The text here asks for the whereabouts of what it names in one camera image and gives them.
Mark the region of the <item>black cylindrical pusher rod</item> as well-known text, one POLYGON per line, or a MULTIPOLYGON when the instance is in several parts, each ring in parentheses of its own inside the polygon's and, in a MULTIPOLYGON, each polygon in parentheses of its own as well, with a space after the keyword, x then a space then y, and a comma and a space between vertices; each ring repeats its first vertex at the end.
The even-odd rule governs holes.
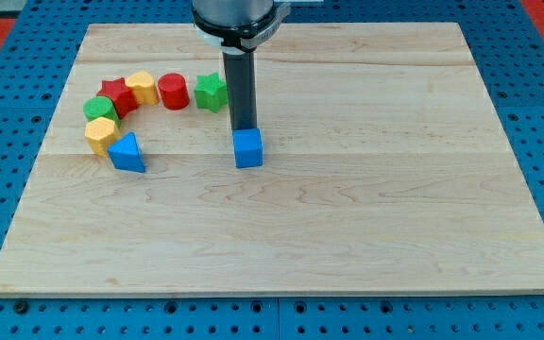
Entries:
POLYGON ((254 54, 223 54, 232 130, 257 126, 254 54))

